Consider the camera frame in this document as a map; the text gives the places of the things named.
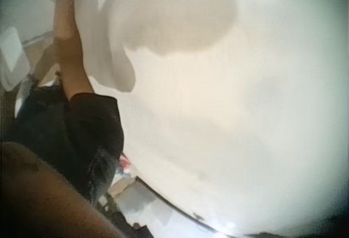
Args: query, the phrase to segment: skin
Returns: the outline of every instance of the skin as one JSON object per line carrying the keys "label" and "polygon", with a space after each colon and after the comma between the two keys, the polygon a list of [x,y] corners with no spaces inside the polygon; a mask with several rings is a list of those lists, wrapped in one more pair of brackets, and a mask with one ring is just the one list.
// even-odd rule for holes
{"label": "skin", "polygon": [[[57,0],[54,50],[64,92],[94,93],[83,68],[74,0]],[[47,163],[22,145],[1,144],[2,217],[13,216],[18,227],[43,237],[122,237]]]}

